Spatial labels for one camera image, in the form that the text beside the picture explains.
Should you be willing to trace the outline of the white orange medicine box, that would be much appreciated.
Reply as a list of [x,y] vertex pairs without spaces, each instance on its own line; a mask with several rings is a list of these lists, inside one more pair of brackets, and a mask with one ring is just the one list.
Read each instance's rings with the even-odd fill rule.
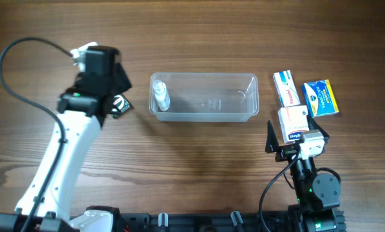
[[302,132],[309,131],[308,110],[305,105],[281,108],[278,112],[284,143],[291,143],[301,138]]

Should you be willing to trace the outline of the white spray bottle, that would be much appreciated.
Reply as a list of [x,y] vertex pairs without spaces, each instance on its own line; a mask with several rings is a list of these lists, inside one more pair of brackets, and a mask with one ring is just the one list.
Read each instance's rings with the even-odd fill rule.
[[153,82],[153,91],[156,103],[161,111],[167,111],[170,107],[170,96],[164,82],[156,80]]

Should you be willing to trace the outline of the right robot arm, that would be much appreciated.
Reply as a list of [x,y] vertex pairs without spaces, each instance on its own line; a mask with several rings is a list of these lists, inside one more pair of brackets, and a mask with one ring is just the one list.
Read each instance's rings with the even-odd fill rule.
[[[267,122],[266,153],[275,153],[276,162],[288,162],[265,187],[259,200],[258,217],[262,231],[346,231],[344,213],[338,211],[341,195],[341,176],[330,168],[317,168],[314,158],[324,153],[329,134],[307,115],[309,130],[292,144],[279,145],[274,127]],[[289,171],[292,182],[287,182],[296,193],[297,204],[288,206],[284,226],[274,226],[278,219],[272,212],[263,211],[264,199],[273,183]]]

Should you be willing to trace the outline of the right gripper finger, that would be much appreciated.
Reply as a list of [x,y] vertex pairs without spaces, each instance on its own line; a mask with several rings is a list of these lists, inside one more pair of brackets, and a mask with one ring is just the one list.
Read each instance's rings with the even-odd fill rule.
[[322,133],[324,140],[328,140],[330,138],[329,134],[327,134],[327,132],[325,132],[322,129],[322,127],[320,127],[320,125],[318,125],[318,123],[316,123],[316,121],[314,121],[313,117],[311,117],[310,115],[307,115],[306,118],[307,118],[307,123],[308,123],[308,127],[309,127],[310,131],[319,130]]
[[267,122],[267,139],[266,139],[266,145],[265,145],[265,152],[266,153],[273,153],[276,152],[279,148],[279,143],[274,131],[274,127],[271,123],[271,121]]

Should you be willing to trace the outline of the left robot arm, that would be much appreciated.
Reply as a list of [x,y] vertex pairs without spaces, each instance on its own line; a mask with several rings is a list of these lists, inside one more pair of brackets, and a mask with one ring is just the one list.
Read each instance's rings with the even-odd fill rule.
[[131,87],[116,48],[95,43],[70,52],[80,72],[59,97],[55,126],[39,169],[13,213],[0,213],[0,231],[122,231],[117,208],[95,206],[70,217],[84,158],[114,98]]

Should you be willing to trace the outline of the green round-logo packet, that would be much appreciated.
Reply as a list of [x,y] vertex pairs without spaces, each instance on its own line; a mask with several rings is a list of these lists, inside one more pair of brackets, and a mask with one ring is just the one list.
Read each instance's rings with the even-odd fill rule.
[[117,119],[123,114],[127,113],[129,110],[133,109],[133,105],[128,101],[128,99],[123,94],[118,94],[114,96],[113,99],[113,108],[111,109],[111,116],[114,119]]

